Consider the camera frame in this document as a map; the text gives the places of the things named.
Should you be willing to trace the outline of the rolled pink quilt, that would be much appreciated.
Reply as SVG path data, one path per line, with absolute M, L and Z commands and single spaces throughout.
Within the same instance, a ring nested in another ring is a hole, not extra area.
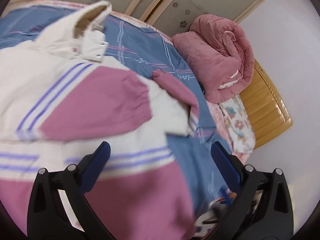
M 176 34 L 172 44 L 204 87 L 206 100 L 225 102 L 252 81 L 254 55 L 243 29 L 216 15 L 197 17 L 189 31 Z

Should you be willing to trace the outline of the floral white blanket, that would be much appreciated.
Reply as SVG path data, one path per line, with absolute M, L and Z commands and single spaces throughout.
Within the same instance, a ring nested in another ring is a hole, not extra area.
M 227 141 L 232 154 L 245 164 L 255 148 L 255 135 L 240 96 L 207 105 L 219 135 Z

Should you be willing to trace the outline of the blue striped bed sheet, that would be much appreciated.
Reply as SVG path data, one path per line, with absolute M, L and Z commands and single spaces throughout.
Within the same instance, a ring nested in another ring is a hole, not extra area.
M 1 48 L 13 47 L 27 40 L 34 40 L 53 22 L 76 9 L 32 5 L 19 8 L 1 18 Z M 104 21 L 104 34 L 109 43 L 105 55 L 144 77 L 163 68 L 184 83 L 197 97 L 200 120 L 194 139 L 168 136 L 169 146 L 185 176 L 191 192 L 195 214 L 206 212 L 213 200 L 220 196 L 225 182 L 210 157 L 212 142 L 219 141 L 229 152 L 228 142 L 218 133 L 218 123 L 209 111 L 199 82 L 187 63 L 172 44 L 157 31 L 141 27 L 124 16 L 108 15 Z

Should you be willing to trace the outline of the pink and white hooded jacket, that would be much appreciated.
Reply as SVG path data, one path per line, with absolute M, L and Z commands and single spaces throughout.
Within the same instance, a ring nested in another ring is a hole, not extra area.
M 23 232 L 41 168 L 61 171 L 102 142 L 110 160 L 87 199 L 117 239 L 190 239 L 195 215 L 167 141 L 199 122 L 193 92 L 158 64 L 150 78 L 105 54 L 101 1 L 1 50 L 1 202 Z

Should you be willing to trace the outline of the wooden bed headboard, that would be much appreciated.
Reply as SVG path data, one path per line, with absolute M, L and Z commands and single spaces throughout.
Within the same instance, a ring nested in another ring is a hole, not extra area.
M 287 131 L 293 120 L 276 86 L 255 61 L 253 78 L 240 93 L 248 119 L 255 135 L 255 149 Z

